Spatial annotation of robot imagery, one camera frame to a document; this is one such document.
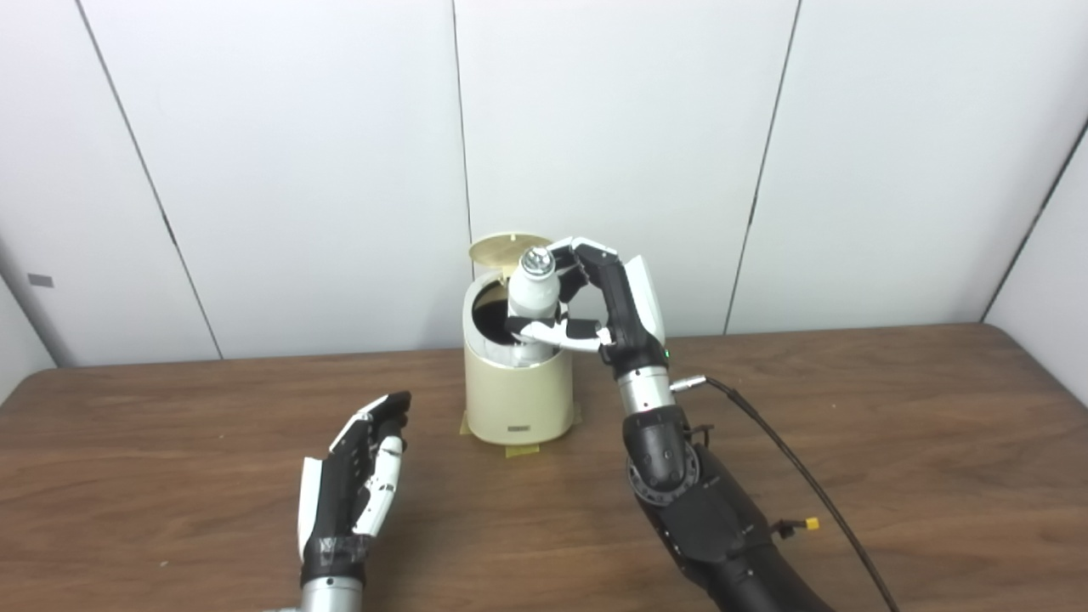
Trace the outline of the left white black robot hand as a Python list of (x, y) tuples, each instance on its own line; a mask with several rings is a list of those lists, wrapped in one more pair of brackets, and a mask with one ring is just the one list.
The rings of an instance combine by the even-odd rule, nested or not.
[(343, 424), (323, 458), (302, 460), (300, 582), (364, 580), (366, 558), (400, 480), (411, 392), (374, 399)]

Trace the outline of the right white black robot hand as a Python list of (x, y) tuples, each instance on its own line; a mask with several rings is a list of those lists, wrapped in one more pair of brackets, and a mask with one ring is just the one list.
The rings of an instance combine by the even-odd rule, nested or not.
[[(598, 290), (606, 319), (578, 319), (569, 303)], [(641, 257), (622, 261), (597, 241), (567, 237), (522, 254), (507, 280), (507, 331), (527, 345), (596, 353), (615, 379), (666, 367), (660, 307)]]

